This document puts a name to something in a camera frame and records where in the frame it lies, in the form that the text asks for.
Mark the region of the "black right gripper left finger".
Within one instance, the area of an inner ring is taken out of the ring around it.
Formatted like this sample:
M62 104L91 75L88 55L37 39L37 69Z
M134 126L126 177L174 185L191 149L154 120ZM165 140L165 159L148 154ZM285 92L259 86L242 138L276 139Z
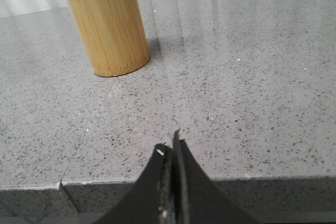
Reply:
M154 147L130 191L95 223L173 223L172 149Z

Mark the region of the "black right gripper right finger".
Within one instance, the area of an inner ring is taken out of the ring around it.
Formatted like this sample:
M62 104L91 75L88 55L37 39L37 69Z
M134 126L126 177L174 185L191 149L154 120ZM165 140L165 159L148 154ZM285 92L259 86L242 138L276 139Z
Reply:
M176 223L258 223L214 185L179 130L173 137L172 173Z

